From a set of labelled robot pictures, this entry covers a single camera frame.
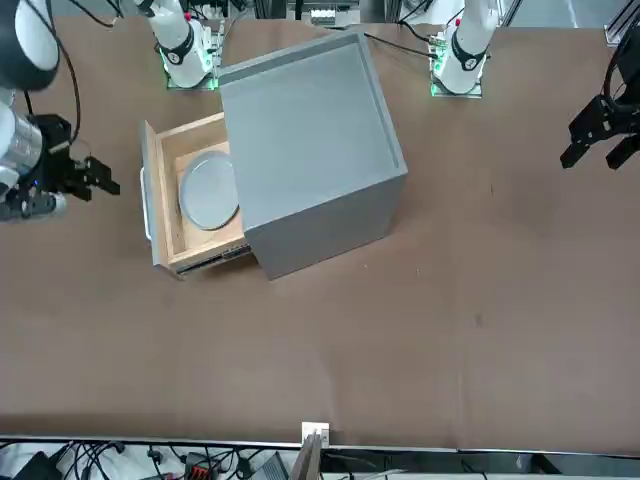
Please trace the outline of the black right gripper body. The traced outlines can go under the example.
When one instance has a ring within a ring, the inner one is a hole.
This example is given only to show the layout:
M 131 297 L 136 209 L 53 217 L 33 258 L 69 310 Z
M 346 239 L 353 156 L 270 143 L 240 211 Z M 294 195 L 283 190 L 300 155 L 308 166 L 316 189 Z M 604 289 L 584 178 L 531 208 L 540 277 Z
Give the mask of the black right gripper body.
M 29 121 L 42 136 L 39 161 L 31 179 L 42 192 L 65 193 L 65 178 L 84 174 L 71 158 L 71 124 L 59 115 L 30 115 Z

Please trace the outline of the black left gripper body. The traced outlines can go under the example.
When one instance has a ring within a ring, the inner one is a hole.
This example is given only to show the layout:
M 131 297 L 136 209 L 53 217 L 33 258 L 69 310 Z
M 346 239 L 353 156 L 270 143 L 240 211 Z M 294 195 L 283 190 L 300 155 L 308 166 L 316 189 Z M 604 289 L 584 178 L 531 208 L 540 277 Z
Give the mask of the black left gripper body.
M 590 146 L 615 135 L 639 130 L 639 104 L 619 103 L 598 94 L 569 124 L 572 144 Z

